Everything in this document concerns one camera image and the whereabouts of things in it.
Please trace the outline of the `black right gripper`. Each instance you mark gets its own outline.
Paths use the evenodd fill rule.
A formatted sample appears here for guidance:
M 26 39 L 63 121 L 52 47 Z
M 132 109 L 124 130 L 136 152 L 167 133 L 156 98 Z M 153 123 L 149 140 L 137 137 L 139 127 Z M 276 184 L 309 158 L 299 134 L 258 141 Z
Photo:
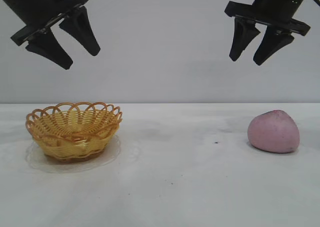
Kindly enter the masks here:
M 261 32 L 256 23 L 268 26 L 263 39 L 253 56 L 253 61 L 262 65 L 281 48 L 295 39 L 292 33 L 305 36 L 310 26 L 293 19 L 304 0 L 254 0 L 252 4 L 229 1 L 224 12 L 234 18 L 234 34 L 229 57 L 237 61 L 250 42 Z

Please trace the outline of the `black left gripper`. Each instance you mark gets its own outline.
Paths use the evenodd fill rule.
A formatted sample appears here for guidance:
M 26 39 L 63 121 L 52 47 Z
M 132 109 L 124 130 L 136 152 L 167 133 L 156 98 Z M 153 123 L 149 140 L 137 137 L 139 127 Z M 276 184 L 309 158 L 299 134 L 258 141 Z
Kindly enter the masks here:
M 21 46 L 33 35 L 25 47 L 27 51 L 69 70 L 73 60 L 61 47 L 49 27 L 70 12 L 59 27 L 77 40 L 92 56 L 100 52 L 101 48 L 92 31 L 87 9 L 83 6 L 89 0 L 3 1 L 25 23 L 25 27 L 11 36 L 12 41 Z M 36 34 L 47 28 L 49 29 L 46 32 Z

